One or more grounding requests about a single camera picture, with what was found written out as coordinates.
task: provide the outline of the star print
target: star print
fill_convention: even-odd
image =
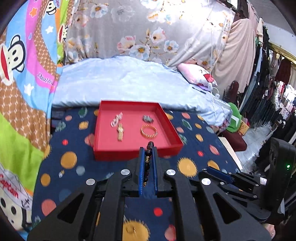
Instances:
[[[34,86],[31,86],[31,84],[24,85],[25,91],[24,93],[28,96],[31,96],[32,89],[34,89]]]
[[[36,15],[37,15],[37,8],[32,8],[32,10],[31,10],[31,12],[29,13],[29,15],[33,18],[33,17],[35,17]]]
[[[53,31],[53,27],[52,26],[48,26],[48,28],[45,30],[47,34],[52,33]]]

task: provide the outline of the navy polka dot blanket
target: navy polka dot blanket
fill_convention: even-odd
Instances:
[[[184,146],[177,156],[166,156],[171,167],[190,179],[208,166],[223,172],[238,167],[214,131],[196,113],[165,111]],[[95,161],[94,131],[98,110],[83,107],[67,110],[47,146],[34,191],[33,228],[69,194],[89,178],[103,180],[126,167],[126,161]],[[176,231],[172,200],[156,198],[149,179],[139,198],[126,198],[124,225],[139,230],[123,241],[174,241]]]

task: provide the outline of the red tray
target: red tray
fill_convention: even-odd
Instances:
[[[117,127],[111,126],[111,121],[122,112],[124,132],[123,140],[118,141]],[[154,122],[158,135],[153,139],[142,136],[141,127],[146,124],[142,118],[149,115]],[[154,131],[145,129],[145,133]],[[101,101],[96,121],[94,154],[96,160],[121,161],[130,160],[139,154],[139,148],[146,148],[149,141],[154,142],[160,157],[177,155],[183,144],[167,118],[159,103],[127,102],[127,101]]]

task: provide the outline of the cardboard box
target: cardboard box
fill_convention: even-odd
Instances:
[[[239,133],[242,134],[243,136],[247,133],[249,127],[247,126],[247,124],[245,122],[241,122],[241,126],[239,127]]]

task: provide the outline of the red dot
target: red dot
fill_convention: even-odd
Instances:
[[[64,146],[68,145],[68,143],[69,143],[69,142],[68,142],[68,140],[66,140],[66,139],[62,141],[62,144],[63,144]]]
[[[155,216],[157,216],[157,217],[160,217],[163,214],[163,211],[159,207],[154,208],[153,211],[154,211]]]
[[[201,156],[201,157],[203,156],[203,152],[202,151],[198,151],[197,153],[198,153],[199,156]]]

